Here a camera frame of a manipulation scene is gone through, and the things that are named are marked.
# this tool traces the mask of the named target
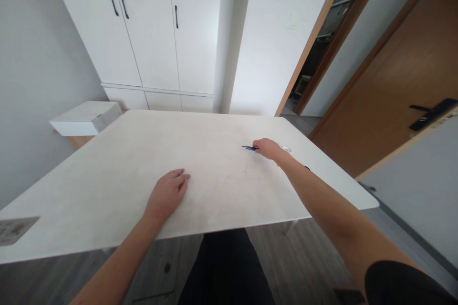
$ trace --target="white box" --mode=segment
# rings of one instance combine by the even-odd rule
[[[83,102],[49,121],[62,136],[96,136],[123,112],[117,102]]]

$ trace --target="baseboard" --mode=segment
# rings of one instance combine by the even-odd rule
[[[415,229],[407,224],[399,217],[392,209],[390,209],[383,201],[381,201],[374,192],[368,190],[368,186],[359,183],[363,186],[375,199],[380,203],[380,209],[385,212],[393,221],[396,222],[407,234],[412,237],[428,254],[430,254],[450,275],[458,281],[458,268],[456,268],[449,260],[447,260],[439,251],[429,244]]]

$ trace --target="person's left hand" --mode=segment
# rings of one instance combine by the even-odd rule
[[[143,217],[147,220],[156,220],[163,225],[166,219],[180,205],[187,189],[191,175],[183,174],[184,169],[176,169],[161,177],[154,187]]]

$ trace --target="white wardrobe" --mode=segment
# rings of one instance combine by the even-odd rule
[[[212,111],[221,0],[64,2],[110,101]]]

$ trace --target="white cabinet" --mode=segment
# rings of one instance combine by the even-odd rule
[[[145,92],[150,110],[181,112],[181,98],[179,94]]]
[[[108,99],[118,102],[123,110],[149,110],[144,91],[109,87],[104,90]]]
[[[213,93],[221,0],[172,0],[180,90]]]
[[[63,0],[102,82],[141,86],[118,0]]]
[[[220,9],[229,0],[64,2],[111,101],[124,109],[212,111],[215,77],[223,76],[217,53],[227,54],[220,46],[229,44],[219,35],[232,18]]]
[[[171,0],[121,0],[143,87],[179,91]]]
[[[213,106],[213,98],[194,96],[194,95],[182,95],[181,96],[181,107],[183,112],[203,112],[211,113]]]

